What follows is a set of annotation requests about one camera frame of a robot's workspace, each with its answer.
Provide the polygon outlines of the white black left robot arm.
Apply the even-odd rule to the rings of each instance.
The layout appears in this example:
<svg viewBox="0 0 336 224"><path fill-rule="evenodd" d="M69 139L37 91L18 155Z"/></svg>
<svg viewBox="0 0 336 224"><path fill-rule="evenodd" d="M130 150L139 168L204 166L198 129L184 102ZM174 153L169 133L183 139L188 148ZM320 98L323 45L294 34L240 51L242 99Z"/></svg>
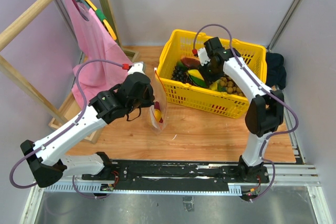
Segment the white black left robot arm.
<svg viewBox="0 0 336 224"><path fill-rule="evenodd" d="M67 122L43 139L21 144L37 185L45 188L63 177L92 175L109 180L115 166L104 152L87 156L69 156L66 152L90 133L116 119L128 117L135 109L154 104L153 88L148 76L141 72L129 74L122 84L99 92L77 118Z"/></svg>

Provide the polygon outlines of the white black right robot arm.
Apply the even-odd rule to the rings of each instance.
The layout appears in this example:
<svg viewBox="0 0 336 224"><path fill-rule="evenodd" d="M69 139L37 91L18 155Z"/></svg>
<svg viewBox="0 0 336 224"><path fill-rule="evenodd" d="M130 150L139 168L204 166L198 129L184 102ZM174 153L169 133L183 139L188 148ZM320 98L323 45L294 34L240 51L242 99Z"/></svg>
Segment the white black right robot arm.
<svg viewBox="0 0 336 224"><path fill-rule="evenodd" d="M284 95L280 90L273 91L266 86L250 70L238 51L225 49L217 37L205 41L197 55L201 62L198 70L207 86L227 75L249 102L245 115L249 137L235 176L250 182L266 171L263 158L270 135L283 123Z"/></svg>

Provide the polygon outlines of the purple sweet potato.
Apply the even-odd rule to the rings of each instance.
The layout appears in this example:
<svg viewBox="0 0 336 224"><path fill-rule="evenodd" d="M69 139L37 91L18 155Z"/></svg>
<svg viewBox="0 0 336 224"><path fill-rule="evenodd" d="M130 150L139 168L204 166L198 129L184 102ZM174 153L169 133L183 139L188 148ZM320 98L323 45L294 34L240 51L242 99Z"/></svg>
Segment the purple sweet potato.
<svg viewBox="0 0 336 224"><path fill-rule="evenodd" d="M155 103L154 103L154 109L155 110L161 110L161 107L160 107L160 103L158 102L158 101L155 101Z"/></svg>

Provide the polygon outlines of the clear zip bag orange zipper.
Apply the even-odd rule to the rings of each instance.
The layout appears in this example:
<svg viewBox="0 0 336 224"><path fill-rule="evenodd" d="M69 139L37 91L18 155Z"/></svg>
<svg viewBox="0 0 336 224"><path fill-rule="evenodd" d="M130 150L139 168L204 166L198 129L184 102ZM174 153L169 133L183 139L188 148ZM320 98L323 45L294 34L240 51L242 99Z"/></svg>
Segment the clear zip bag orange zipper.
<svg viewBox="0 0 336 224"><path fill-rule="evenodd" d="M162 79L159 77L157 68L154 68L154 76L151 80L154 94L154 104L150 106L150 126L156 134L160 134L167 124L167 98Z"/></svg>

